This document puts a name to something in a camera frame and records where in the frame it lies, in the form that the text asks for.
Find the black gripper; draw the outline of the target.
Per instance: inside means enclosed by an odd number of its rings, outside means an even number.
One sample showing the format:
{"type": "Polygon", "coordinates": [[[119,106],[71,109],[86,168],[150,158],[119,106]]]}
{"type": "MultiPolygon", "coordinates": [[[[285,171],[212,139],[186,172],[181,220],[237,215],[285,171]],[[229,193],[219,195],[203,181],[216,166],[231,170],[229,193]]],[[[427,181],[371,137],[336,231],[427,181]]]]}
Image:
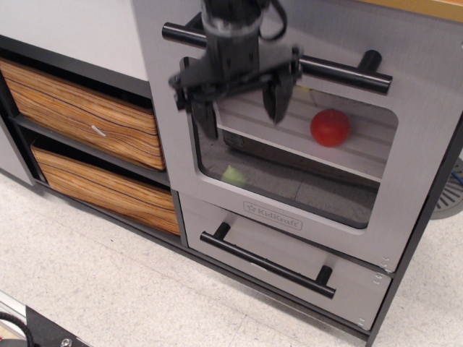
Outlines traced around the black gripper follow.
{"type": "Polygon", "coordinates": [[[192,116],[206,137],[216,140],[212,102],[261,90],[268,116],[274,124],[280,123],[302,75],[302,49],[261,43],[256,33],[232,38],[208,33],[206,43],[205,54],[199,59],[184,57],[180,71],[169,80],[177,108],[192,108],[192,116]]]}

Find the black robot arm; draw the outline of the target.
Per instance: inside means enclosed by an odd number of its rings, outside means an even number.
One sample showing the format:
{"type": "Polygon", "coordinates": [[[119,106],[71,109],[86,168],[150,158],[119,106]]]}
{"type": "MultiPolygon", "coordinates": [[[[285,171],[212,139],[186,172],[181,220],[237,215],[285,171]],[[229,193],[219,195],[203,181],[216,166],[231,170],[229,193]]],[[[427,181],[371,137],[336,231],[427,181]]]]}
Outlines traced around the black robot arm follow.
{"type": "Polygon", "coordinates": [[[202,1],[205,55],[175,74],[179,110],[185,110],[205,135],[218,136],[213,104],[221,99],[261,90],[265,110],[274,124],[285,116],[296,81],[302,75],[298,46],[270,46],[282,38],[287,26],[264,37],[263,12],[274,7],[283,23],[287,15],[278,1],[202,1]]]}

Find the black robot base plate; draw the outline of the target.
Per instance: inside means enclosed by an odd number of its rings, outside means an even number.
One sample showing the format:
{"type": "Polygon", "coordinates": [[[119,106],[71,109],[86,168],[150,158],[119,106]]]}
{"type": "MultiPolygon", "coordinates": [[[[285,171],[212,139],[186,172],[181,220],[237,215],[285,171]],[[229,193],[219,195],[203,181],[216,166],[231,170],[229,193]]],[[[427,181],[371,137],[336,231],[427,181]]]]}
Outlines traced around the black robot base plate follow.
{"type": "Polygon", "coordinates": [[[24,335],[23,339],[1,336],[1,346],[89,346],[81,338],[28,306],[25,307],[25,320],[1,312],[1,322],[10,323],[24,335]]]}

